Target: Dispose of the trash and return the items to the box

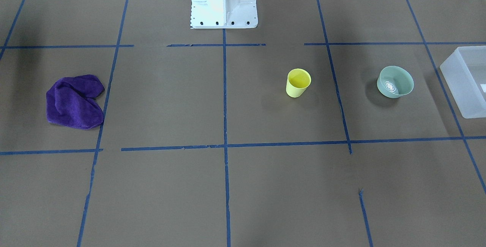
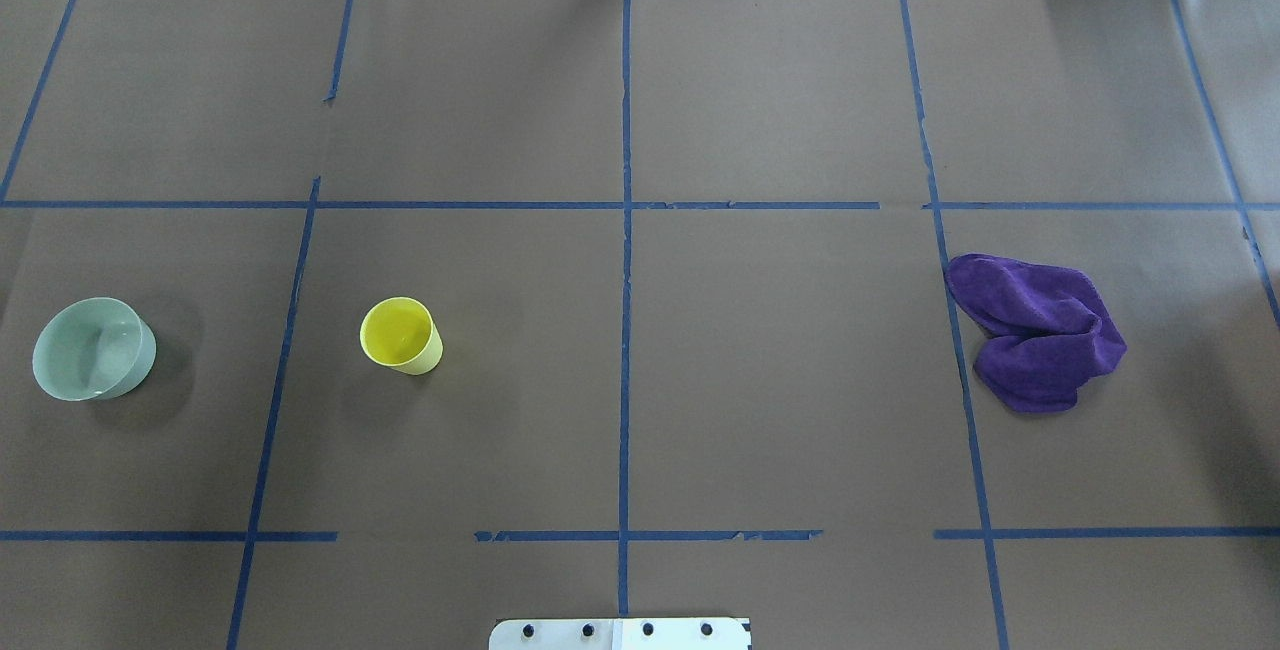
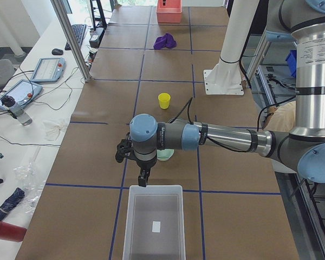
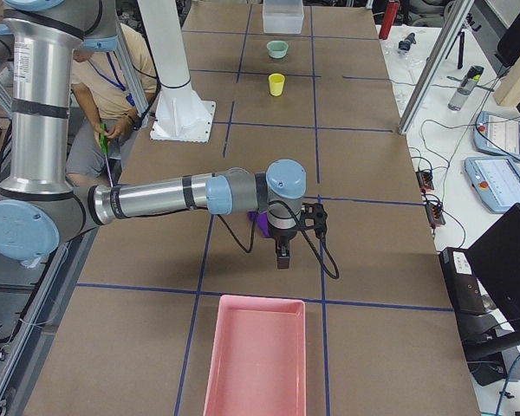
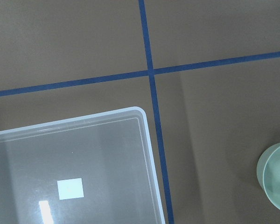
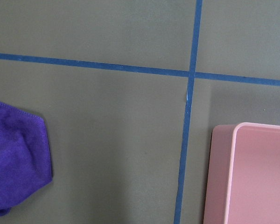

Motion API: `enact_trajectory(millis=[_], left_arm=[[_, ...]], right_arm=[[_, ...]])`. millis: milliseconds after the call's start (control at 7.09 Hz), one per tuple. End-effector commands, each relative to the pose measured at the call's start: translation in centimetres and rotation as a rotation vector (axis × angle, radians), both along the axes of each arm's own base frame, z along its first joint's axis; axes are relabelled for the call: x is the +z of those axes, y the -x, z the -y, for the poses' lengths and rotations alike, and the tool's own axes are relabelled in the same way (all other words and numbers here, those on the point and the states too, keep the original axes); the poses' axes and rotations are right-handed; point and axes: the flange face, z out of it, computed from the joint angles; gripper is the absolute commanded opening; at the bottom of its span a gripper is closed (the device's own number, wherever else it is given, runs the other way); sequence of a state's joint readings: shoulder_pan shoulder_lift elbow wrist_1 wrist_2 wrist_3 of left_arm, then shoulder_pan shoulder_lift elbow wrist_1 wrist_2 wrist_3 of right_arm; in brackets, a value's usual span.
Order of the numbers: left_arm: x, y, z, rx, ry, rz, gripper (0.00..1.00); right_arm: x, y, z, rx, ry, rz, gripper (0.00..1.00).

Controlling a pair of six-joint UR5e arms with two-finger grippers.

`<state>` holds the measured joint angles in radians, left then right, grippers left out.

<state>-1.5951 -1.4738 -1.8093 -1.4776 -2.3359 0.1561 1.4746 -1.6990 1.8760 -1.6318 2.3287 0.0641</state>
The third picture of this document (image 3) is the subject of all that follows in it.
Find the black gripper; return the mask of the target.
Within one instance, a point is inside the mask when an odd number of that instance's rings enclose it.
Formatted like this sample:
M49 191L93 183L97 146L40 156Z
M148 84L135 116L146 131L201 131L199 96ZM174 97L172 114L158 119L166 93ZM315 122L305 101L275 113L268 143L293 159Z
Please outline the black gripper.
M150 169L156 164L157 158L154 157L150 160L136 160L136 164L141 168L138 176L138 185L146 187L150 176Z

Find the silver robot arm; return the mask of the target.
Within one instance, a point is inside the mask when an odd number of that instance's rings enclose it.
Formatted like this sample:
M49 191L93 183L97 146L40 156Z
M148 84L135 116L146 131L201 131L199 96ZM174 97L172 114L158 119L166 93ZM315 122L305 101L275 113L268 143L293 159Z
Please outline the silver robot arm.
M140 186L147 185L159 150L195 150L203 144L256 152L304 179L325 183L325 1L271 1L267 26L290 33L297 42L293 129L257 132L201 122L157 122L151 115L139 114L129 125L128 149L118 152L140 167Z

